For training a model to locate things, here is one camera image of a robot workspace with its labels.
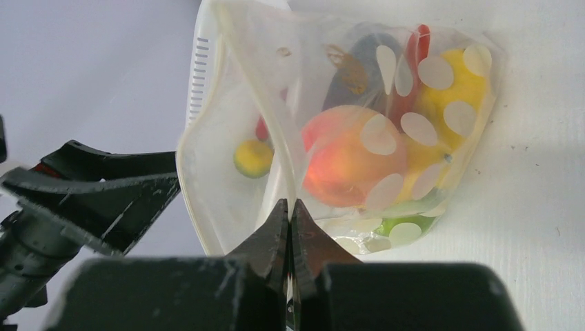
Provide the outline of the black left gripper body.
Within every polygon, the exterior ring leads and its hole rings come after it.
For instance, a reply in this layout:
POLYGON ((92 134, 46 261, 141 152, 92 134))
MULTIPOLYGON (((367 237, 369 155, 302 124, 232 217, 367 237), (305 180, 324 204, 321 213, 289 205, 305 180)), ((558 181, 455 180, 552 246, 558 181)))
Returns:
POLYGON ((62 227, 24 210, 1 223, 1 319, 48 302, 47 283, 76 257, 81 244, 62 227))

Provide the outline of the clear polka dot zip bag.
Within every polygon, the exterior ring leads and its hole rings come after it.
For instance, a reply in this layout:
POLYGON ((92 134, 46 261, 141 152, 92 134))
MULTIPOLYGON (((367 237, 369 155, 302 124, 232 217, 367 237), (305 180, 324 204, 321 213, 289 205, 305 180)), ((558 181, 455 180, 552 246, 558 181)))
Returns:
POLYGON ((352 254, 415 242, 475 151, 503 59, 467 30, 203 1, 177 169, 205 252, 236 248, 279 200, 352 254))

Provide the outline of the orange toy carrot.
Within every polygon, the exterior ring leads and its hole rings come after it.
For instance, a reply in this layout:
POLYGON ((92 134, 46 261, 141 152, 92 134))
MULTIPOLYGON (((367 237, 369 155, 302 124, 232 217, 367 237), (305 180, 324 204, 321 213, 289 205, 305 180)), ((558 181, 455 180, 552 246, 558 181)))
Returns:
POLYGON ((430 28, 425 24, 419 24, 410 35, 398 60, 394 87, 388 98, 389 107, 386 116, 400 133, 404 133, 401 118, 407 112, 413 111, 422 83, 418 75, 418 65, 428 56, 429 45, 430 28))

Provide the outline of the green toy pepper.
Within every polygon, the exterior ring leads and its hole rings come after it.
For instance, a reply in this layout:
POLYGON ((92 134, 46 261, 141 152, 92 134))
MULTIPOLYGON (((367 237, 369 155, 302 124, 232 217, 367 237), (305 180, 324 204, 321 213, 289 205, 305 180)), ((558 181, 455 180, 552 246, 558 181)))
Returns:
POLYGON ((385 218, 382 219, 380 226, 374 230, 374 233, 388 238, 400 238, 412 241, 425 234, 432 224, 434 224, 435 219, 436 217, 425 217, 422 215, 385 218))

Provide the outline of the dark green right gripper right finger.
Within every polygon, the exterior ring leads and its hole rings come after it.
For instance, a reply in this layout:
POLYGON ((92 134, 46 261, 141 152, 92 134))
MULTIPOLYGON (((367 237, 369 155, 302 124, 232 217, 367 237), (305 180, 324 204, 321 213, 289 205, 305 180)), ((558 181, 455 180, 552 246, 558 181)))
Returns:
POLYGON ((290 223, 296 330, 522 330, 500 278, 476 263, 364 263, 297 200, 290 223))

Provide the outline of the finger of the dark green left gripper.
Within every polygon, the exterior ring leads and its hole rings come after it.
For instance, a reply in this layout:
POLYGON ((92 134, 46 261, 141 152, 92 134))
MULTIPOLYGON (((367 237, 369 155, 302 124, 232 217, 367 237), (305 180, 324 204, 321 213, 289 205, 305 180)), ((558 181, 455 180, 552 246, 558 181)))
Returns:
POLYGON ((175 152, 115 154, 71 140, 40 160, 60 176, 176 175, 175 152))
POLYGON ((176 173, 109 181, 69 181, 15 168, 3 192, 59 234, 108 256, 129 253, 180 191, 176 173))

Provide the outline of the toy peach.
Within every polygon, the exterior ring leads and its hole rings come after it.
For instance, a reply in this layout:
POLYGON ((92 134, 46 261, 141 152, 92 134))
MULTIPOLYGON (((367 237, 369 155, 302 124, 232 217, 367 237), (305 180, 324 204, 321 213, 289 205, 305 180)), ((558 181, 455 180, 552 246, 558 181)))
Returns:
POLYGON ((302 137, 310 153, 304 188, 318 201, 368 210, 396 202, 406 176, 406 145, 384 115, 337 106, 312 118, 302 137))

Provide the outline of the yellow toy pepper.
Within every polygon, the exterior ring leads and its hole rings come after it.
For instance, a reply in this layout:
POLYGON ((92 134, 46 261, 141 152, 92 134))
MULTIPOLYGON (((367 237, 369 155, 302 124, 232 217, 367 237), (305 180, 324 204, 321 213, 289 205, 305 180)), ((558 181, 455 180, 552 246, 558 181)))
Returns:
POLYGON ((398 201, 418 201, 460 180, 493 106, 491 54, 475 44, 424 59, 422 85, 400 124, 408 169, 398 201))

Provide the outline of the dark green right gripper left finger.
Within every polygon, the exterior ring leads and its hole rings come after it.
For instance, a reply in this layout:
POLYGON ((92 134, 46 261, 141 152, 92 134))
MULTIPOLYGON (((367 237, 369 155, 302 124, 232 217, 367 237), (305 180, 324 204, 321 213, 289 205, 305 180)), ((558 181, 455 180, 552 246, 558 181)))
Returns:
POLYGON ((288 206, 223 257, 96 258, 66 283, 45 330, 285 330, 288 206))

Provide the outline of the purple toy eggplant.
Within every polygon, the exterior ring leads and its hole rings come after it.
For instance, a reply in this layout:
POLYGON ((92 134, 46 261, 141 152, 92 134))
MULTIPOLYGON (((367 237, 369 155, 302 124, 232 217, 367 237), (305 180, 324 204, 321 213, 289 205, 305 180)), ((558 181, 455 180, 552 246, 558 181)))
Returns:
POLYGON ((326 46, 326 56, 336 72, 324 100, 324 110, 343 105, 373 107, 385 93, 376 55, 379 46, 394 53, 402 51, 398 40, 380 32, 361 37, 348 51, 333 44, 326 46))

